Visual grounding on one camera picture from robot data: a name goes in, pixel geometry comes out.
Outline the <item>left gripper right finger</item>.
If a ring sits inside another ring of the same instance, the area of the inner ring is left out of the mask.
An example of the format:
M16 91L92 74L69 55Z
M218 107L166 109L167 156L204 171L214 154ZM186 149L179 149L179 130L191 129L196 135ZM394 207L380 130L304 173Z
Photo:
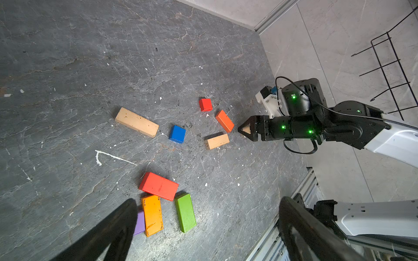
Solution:
M279 205L279 231L292 261L363 261L344 241L285 196Z

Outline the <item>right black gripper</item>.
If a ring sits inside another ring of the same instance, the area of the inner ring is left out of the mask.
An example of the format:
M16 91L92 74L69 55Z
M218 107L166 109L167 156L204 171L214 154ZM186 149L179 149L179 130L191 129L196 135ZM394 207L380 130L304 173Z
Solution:
M278 124L278 118L270 119L267 115L255 115L248 118L238 127L238 132L251 141L258 141L259 135L262 141L277 140L275 127ZM242 130L243 127L250 126L251 133Z

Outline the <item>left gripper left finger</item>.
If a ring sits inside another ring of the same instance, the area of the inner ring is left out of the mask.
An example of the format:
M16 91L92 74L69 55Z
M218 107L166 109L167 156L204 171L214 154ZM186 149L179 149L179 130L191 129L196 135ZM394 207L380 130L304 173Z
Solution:
M53 261L95 261L106 252L106 261L124 261L137 223L137 205L128 199Z

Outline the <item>orange-red wood block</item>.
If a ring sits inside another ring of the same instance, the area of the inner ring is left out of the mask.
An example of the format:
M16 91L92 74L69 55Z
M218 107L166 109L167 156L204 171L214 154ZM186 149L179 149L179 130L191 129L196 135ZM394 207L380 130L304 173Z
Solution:
M221 124L224 130L227 133L230 133L234 128L234 123L228 117L225 111L221 110L216 116L215 119Z

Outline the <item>orange-yellow wood block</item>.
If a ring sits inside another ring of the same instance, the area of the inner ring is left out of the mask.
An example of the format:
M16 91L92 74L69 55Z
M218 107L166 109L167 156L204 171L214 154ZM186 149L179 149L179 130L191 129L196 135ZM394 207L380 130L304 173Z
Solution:
M142 198L142 209L145 219L145 235L150 237L164 228L160 197L152 195Z

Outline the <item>long natural wood block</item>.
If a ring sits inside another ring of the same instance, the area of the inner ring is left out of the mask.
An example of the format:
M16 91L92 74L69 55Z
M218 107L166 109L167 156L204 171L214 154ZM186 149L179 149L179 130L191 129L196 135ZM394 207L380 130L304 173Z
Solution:
M136 113L127 110L126 108L120 109L115 118L115 121L150 138L154 138L159 129L158 124L142 116L139 116Z

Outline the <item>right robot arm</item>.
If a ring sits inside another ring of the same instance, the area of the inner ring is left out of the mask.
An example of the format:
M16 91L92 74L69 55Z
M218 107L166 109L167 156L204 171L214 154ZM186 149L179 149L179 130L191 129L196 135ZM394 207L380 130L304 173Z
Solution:
M258 94L267 115L254 115L238 131L251 141L308 139L317 150L325 141L418 164L418 129L358 101L328 107L318 79L289 82ZM319 201L310 213L337 236L418 237L417 200L375 203Z

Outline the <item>small purple block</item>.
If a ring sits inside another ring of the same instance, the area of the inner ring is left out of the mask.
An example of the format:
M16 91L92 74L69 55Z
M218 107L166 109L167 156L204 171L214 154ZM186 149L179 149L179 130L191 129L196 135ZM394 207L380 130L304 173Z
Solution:
M145 232L145 218L144 212L139 211L137 214L137 222L135 226L134 236Z

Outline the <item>small red cube block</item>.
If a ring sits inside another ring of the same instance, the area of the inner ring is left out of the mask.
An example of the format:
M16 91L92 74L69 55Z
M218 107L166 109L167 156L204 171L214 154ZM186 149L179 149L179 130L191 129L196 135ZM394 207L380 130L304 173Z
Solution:
M200 99L199 106L202 112L210 112L213 109L212 102L210 99Z

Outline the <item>red rectangular wood block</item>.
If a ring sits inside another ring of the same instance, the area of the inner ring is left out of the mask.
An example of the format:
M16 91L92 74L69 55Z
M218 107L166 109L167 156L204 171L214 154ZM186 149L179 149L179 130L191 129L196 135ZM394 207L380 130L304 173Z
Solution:
M153 172L146 172L138 189L173 201L179 185Z

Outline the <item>green wood block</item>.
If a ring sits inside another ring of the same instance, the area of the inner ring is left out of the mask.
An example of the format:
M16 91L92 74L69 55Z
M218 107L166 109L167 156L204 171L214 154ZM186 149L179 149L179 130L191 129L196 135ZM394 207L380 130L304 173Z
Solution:
M180 230L183 233L187 233L197 225L190 194L186 193L175 198L175 205L179 219Z

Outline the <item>small blue cube block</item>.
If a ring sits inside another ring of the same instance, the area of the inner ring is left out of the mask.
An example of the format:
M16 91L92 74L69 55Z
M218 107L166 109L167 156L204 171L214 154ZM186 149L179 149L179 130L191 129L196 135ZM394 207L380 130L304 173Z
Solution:
M169 140L182 144L185 140L186 130L177 125L173 126L172 131L169 136Z

